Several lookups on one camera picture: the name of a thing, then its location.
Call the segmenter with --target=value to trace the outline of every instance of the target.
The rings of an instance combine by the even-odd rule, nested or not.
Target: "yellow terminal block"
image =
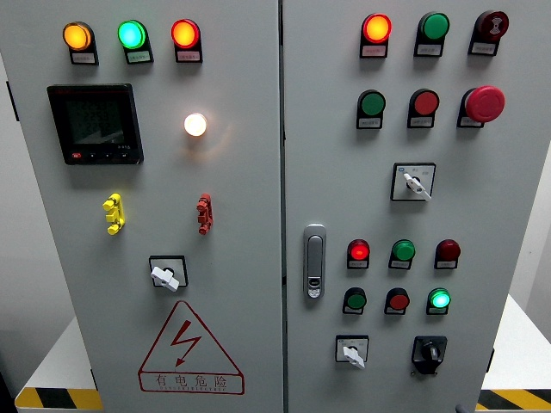
[[[112,224],[107,232],[109,235],[118,233],[125,224],[124,210],[122,209],[122,198],[119,194],[111,194],[108,199],[103,202],[103,210],[107,211],[105,219]]]

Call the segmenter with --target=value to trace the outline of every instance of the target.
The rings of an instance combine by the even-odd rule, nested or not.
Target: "white wall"
[[[15,397],[74,311],[6,80],[0,57],[0,372]]]

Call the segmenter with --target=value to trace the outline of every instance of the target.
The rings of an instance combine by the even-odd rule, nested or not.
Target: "green indicator light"
[[[366,305],[367,300],[362,295],[354,294],[348,298],[347,303],[351,309],[360,310]]]
[[[378,93],[369,93],[362,99],[362,111],[369,116],[382,112],[385,108],[385,99]]]
[[[123,22],[119,26],[119,40],[128,49],[138,49],[145,43],[145,28],[135,20]]]
[[[413,242],[408,239],[398,241],[393,246],[393,254],[400,261],[410,261],[415,256]]]
[[[448,17],[443,13],[434,13],[424,18],[422,31],[431,40],[441,39],[449,30]]]
[[[448,290],[445,288],[437,288],[432,290],[429,294],[429,301],[433,307],[444,308],[449,305],[451,300]]]

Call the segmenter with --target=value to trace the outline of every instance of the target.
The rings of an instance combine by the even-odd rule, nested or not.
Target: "green push button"
[[[362,99],[362,111],[369,116],[375,116],[383,111],[385,104],[385,98],[380,93],[367,93]]]
[[[424,18],[421,31],[431,40],[439,40],[449,30],[449,19],[444,13],[432,13]]]
[[[346,301],[346,304],[352,310],[361,310],[367,303],[365,297],[360,294],[350,295]]]
[[[400,261],[410,261],[415,256],[413,242],[408,239],[398,241],[393,246],[393,254]]]

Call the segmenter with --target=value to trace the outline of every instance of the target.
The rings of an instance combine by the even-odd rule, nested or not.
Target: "yellow and black hazard stripe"
[[[483,390],[476,410],[551,410],[551,390]]]
[[[25,387],[15,406],[27,409],[103,410],[100,393],[91,389],[49,389]]]

